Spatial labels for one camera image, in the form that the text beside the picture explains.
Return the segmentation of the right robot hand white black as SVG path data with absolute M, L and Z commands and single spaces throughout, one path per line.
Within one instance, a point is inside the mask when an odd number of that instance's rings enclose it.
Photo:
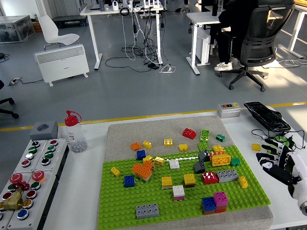
M 299 209 L 307 211 L 307 166 L 300 154 L 283 143 L 265 139 L 262 147 L 269 153 L 257 153 L 256 157 L 263 170 L 288 186 L 289 194 L 297 200 Z

